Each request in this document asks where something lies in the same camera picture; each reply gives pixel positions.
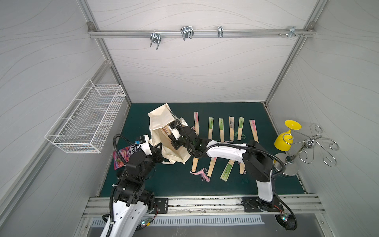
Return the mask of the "cream canvas tote bag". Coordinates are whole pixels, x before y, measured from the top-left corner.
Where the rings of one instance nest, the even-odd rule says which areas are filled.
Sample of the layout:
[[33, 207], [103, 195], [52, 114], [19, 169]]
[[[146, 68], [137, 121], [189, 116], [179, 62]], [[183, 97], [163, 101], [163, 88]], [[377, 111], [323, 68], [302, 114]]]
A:
[[185, 164], [190, 158], [189, 153], [185, 147], [180, 147], [175, 150], [171, 145], [170, 135], [170, 124], [175, 122], [177, 117], [173, 115], [169, 105], [165, 103], [164, 105], [154, 109], [148, 113], [150, 118], [150, 132], [151, 139], [149, 143], [152, 146], [162, 143], [162, 156], [164, 158], [163, 164], [172, 165], [174, 163]]

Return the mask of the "bamboo folding fan green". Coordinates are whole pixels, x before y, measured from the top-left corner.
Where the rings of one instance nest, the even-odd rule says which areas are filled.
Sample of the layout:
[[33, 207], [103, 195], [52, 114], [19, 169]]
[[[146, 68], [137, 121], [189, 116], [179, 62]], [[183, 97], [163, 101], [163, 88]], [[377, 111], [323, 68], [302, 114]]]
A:
[[224, 137], [224, 134], [225, 134], [225, 130], [224, 130], [224, 119], [223, 118], [219, 118], [219, 131], [220, 131], [220, 141], [221, 143], [224, 143], [225, 142], [225, 137]]
[[237, 124], [237, 132], [236, 132], [236, 137], [238, 141], [242, 139], [243, 126], [244, 126], [244, 117], [239, 117], [238, 124]]

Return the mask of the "bamboo folding fan pink tassel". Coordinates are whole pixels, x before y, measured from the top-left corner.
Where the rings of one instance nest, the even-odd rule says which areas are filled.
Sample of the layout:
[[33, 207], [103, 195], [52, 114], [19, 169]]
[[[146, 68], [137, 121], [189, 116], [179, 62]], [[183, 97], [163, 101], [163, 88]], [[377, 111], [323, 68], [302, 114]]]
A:
[[234, 117], [229, 117], [229, 130], [230, 130], [230, 141], [234, 141], [234, 136], [235, 136], [235, 119], [234, 119]]

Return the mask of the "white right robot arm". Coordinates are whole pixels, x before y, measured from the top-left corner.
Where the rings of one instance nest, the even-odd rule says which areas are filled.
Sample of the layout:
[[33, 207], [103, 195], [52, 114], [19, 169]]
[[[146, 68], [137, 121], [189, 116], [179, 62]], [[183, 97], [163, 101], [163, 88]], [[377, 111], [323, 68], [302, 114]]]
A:
[[172, 133], [169, 138], [174, 149], [184, 147], [190, 156], [198, 159], [216, 157], [245, 165], [246, 173], [256, 180], [258, 197], [254, 202], [243, 201], [242, 203], [256, 207], [262, 212], [276, 209], [280, 213], [275, 215], [275, 219], [282, 228], [287, 231], [297, 229], [298, 221], [294, 212], [275, 192], [275, 177], [285, 171], [284, 163], [277, 156], [267, 152], [256, 141], [233, 144], [202, 139], [179, 119], [175, 119], [168, 126]]

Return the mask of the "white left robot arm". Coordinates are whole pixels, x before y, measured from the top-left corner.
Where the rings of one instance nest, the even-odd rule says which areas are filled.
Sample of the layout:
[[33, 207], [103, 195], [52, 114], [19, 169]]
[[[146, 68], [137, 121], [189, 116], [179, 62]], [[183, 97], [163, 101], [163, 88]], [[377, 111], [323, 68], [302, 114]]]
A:
[[[136, 149], [129, 161], [117, 149], [118, 138]], [[162, 144], [152, 146], [149, 140], [148, 135], [140, 136], [137, 143], [130, 142], [120, 134], [113, 138], [114, 151], [124, 164], [124, 170], [112, 188], [110, 214], [101, 234], [103, 237], [132, 237], [136, 231], [148, 227], [156, 218], [144, 218], [149, 211], [158, 213], [154, 192], [145, 190], [145, 181], [155, 164], [163, 162]]]

